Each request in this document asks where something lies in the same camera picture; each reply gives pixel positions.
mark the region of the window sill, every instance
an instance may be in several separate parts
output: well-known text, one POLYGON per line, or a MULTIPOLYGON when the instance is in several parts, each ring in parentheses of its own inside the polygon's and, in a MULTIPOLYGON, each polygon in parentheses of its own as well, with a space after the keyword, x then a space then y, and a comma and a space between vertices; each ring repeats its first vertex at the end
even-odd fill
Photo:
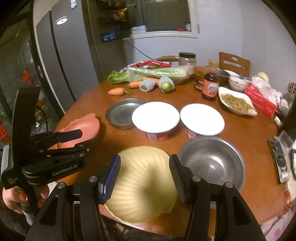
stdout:
POLYGON ((124 40, 133 40, 133 39, 144 39, 144 38, 154 38, 154 37, 185 37, 185 38, 195 38, 192 32, 179 32, 179 31, 156 31, 156 32, 146 32, 141 34, 131 34, 130 37, 124 38, 124 40))

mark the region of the cable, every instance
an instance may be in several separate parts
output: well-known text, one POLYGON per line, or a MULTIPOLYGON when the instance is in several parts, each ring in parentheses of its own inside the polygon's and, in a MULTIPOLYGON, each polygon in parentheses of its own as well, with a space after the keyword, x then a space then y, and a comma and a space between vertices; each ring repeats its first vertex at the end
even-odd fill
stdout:
POLYGON ((47 122, 47 118, 46 118, 46 115, 45 115, 45 113, 44 113, 44 110, 43 110, 41 107, 39 107, 39 106, 36 106, 36 107, 42 112, 42 114, 43 114, 43 116, 44 116, 44 118, 45 118, 46 132, 48 132, 48 122, 47 122))
POLYGON ((128 41, 126 41, 126 40, 124 40, 124 39, 123 39, 123 41, 124 41, 124 42, 127 42, 130 46, 132 46, 133 48, 135 48, 136 50, 138 50, 138 51, 139 51, 141 54, 143 54, 145 57, 147 57, 147 58, 153 60, 152 58, 150 58, 149 56, 147 56, 146 54, 144 54, 142 51, 140 51, 139 49, 137 49, 135 46, 133 46, 131 43, 129 43, 128 41))

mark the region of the carrot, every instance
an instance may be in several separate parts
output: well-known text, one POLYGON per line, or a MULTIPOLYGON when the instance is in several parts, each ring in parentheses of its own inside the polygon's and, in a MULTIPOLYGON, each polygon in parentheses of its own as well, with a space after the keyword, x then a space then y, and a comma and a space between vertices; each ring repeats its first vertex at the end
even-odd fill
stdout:
POLYGON ((115 88, 108 91, 108 94, 114 96, 121 96, 126 94, 132 94, 132 91, 126 91, 124 88, 115 88))
POLYGON ((133 82, 130 82, 128 85, 128 87, 130 89, 137 89, 139 88, 140 84, 141 84, 142 81, 133 81, 133 82))
POLYGON ((153 80, 155 82, 155 85, 158 85, 158 81, 159 79, 156 79, 156 78, 147 78, 147 77, 143 77, 142 80, 153 80))

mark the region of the orange bottle label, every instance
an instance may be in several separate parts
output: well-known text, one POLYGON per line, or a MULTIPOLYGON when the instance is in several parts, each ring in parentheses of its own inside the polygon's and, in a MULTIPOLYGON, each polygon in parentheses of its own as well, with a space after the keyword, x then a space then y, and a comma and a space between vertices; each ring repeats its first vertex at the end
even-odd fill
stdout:
POLYGON ((204 84, 202 88, 202 93, 209 97, 215 97, 218 92, 219 84, 216 82, 211 82, 204 79, 204 84))

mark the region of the blue sticker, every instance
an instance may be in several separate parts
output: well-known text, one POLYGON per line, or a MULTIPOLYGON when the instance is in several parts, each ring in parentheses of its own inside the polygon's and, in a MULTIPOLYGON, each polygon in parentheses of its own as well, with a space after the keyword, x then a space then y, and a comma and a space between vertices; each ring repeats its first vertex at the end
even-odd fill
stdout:
POLYGON ((71 0, 71 9, 73 10, 76 7, 77 7, 76 0, 71 0))

